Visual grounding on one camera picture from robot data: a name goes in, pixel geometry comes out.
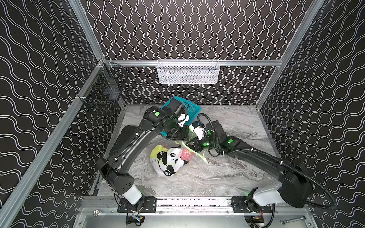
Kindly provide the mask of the panda print zip-top bag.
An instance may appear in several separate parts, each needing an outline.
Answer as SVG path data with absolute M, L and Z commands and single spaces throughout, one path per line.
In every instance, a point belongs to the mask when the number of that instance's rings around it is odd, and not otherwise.
M 181 150 L 185 149 L 195 154 L 195 161 L 188 162 L 180 158 Z M 158 176 L 170 177 L 185 169 L 188 165 L 208 164 L 204 154 L 197 153 L 187 147 L 184 142 L 175 145 L 159 144 L 150 153 L 150 162 Z

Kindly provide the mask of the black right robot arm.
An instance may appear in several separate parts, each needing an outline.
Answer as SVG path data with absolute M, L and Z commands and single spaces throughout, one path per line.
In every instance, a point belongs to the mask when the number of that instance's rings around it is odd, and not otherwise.
M 218 121 L 204 125 L 195 121 L 190 126 L 195 134 L 187 142 L 195 152 L 215 150 L 218 155 L 229 156 L 245 161 L 263 170 L 278 183 L 267 187 L 255 187 L 245 198 L 244 205 L 250 212 L 276 204 L 287 203 L 294 208 L 303 208 L 312 187 L 310 180 L 305 177 L 302 164 L 295 164 L 270 155 L 249 145 L 235 136 L 228 136 Z

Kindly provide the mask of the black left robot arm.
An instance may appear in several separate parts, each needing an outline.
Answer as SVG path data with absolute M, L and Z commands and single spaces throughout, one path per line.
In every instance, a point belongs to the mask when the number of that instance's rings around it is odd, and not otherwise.
M 142 194 L 128 171 L 142 150 L 161 132 L 166 132 L 169 140 L 187 139 L 188 126 L 180 126 L 181 114 L 188 114 L 187 107 L 176 99 L 172 99 L 163 108 L 157 106 L 148 108 L 140 124 L 127 125 L 109 156 L 97 161 L 101 176 L 116 196 L 122 196 L 132 206 L 137 206 L 141 202 Z

